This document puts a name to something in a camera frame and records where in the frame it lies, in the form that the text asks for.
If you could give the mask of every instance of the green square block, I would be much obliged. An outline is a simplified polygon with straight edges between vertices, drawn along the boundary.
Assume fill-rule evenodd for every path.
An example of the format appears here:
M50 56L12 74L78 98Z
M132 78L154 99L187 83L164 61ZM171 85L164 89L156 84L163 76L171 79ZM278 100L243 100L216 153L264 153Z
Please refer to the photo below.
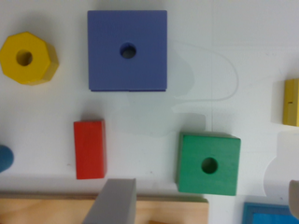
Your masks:
M228 134L180 134L178 191L235 195L241 140Z

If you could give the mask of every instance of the blue block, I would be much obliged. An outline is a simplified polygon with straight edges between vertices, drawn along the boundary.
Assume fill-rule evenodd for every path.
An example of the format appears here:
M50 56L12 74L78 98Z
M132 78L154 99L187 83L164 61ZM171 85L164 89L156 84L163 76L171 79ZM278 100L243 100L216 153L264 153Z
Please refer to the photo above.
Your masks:
M299 220L286 205L244 203L242 224L299 224Z
M8 169L13 163L13 153L5 146L0 146L0 173Z
M91 91L165 91L167 11L89 11Z

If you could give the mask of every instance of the wooden block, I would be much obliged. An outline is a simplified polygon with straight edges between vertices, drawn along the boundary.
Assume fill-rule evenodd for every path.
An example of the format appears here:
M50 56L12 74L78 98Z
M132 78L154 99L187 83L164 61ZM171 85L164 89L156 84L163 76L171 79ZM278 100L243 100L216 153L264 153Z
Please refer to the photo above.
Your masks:
M3 224L81 224L94 200L0 199ZM137 201L135 224L207 224L208 203Z
M167 11L88 12L91 91L166 91Z
M299 219L299 181L298 180L290 181L289 207L292 215Z
M74 122L77 179L104 178L107 171L105 123Z
M241 140L229 134L180 135L178 191L235 195Z
M24 85L50 81L59 66L54 46L29 32L7 38L0 64L7 77Z
M283 121L285 125L299 126L299 78L285 81Z
M109 179L83 224L134 224L135 179Z

